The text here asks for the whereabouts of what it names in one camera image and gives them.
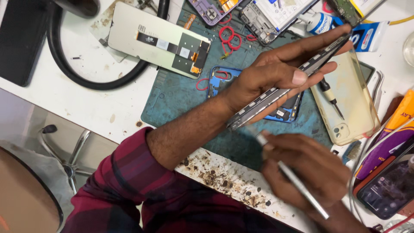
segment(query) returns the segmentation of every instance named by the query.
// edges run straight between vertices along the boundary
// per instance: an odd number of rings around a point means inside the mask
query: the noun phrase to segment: red plaid shirt
[[[72,198],[62,232],[295,232],[232,198],[162,167],[144,128],[106,157]],[[136,208],[142,202],[142,224]]]

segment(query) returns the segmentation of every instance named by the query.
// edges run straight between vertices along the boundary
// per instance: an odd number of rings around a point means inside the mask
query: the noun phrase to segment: hand
[[[324,74],[336,69],[335,62],[328,62],[316,74],[308,78],[298,67],[316,55],[320,49],[327,47],[350,30],[349,25],[342,25],[321,35],[301,39],[261,53],[223,93],[228,107],[236,113],[272,87],[291,88],[288,94],[253,118],[250,123],[263,119],[287,99],[317,84]],[[349,41],[337,54],[347,52],[351,48],[352,43]]]
[[[310,202],[279,171],[277,162],[282,160],[294,169],[326,210],[347,193],[347,183],[351,178],[349,169],[326,147],[302,134],[262,134],[269,141],[263,148],[265,161],[262,173],[273,193],[281,200],[301,209],[314,220],[320,220],[322,217]]]

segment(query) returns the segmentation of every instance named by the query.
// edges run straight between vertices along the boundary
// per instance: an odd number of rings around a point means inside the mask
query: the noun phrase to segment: black phone
[[[29,84],[46,34],[46,0],[9,0],[0,25],[0,77]]]
[[[356,194],[362,204],[384,220],[414,199],[414,137],[400,146],[388,160],[392,162]]]

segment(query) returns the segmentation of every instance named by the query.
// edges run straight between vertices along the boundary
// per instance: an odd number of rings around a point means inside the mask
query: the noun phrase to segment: shirt sleeve
[[[62,232],[141,232],[135,207],[175,181],[151,155],[146,127],[125,139],[71,199],[75,207]]]

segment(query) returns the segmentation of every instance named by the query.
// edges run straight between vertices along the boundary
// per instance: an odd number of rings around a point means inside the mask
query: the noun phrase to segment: glue tube
[[[306,30],[314,35],[324,33],[339,25],[344,24],[339,17],[316,13],[300,15],[299,19],[307,24]],[[356,52],[376,52],[385,34],[389,21],[360,24],[353,29],[350,40],[354,44]]]

